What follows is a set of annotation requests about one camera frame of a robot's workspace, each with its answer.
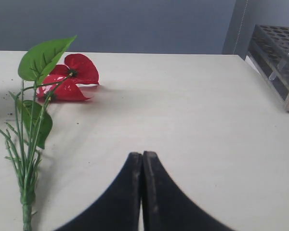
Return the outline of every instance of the white table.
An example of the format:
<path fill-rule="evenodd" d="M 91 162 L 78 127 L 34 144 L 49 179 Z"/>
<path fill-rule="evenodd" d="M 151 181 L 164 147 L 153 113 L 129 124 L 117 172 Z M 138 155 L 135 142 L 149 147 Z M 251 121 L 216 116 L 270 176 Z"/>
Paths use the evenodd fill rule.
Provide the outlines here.
<path fill-rule="evenodd" d="M 5 94 L 19 89 L 23 54 L 0 51 L 1 127 L 13 118 Z M 247 63 L 221 55 L 85 54 L 101 86 L 88 103 L 50 108 L 35 230 L 77 216 L 129 152 L 151 150 L 219 221 L 238 231 L 289 231 L 289 114 Z M 0 231 L 17 231 L 21 205 L 6 154 L 0 135 Z"/>

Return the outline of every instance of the artificial flower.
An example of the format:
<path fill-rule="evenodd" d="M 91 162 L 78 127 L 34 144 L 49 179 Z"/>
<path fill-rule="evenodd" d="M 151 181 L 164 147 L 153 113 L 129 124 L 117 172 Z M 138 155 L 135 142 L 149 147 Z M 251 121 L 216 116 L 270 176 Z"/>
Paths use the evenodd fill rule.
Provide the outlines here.
<path fill-rule="evenodd" d="M 63 75 L 49 75 L 43 81 L 43 84 L 54 83 L 64 80 L 66 77 Z M 49 91 L 53 90 L 57 84 L 39 87 L 37 89 L 37 98 L 44 100 Z M 51 101 L 84 101 L 90 98 L 85 97 L 79 87 L 75 84 L 73 79 L 68 78 L 54 91 L 51 96 Z"/>
<path fill-rule="evenodd" d="M 93 62 L 83 54 L 70 54 L 64 59 L 64 65 L 58 64 L 50 75 L 68 76 L 75 84 L 99 84 L 99 74 Z"/>

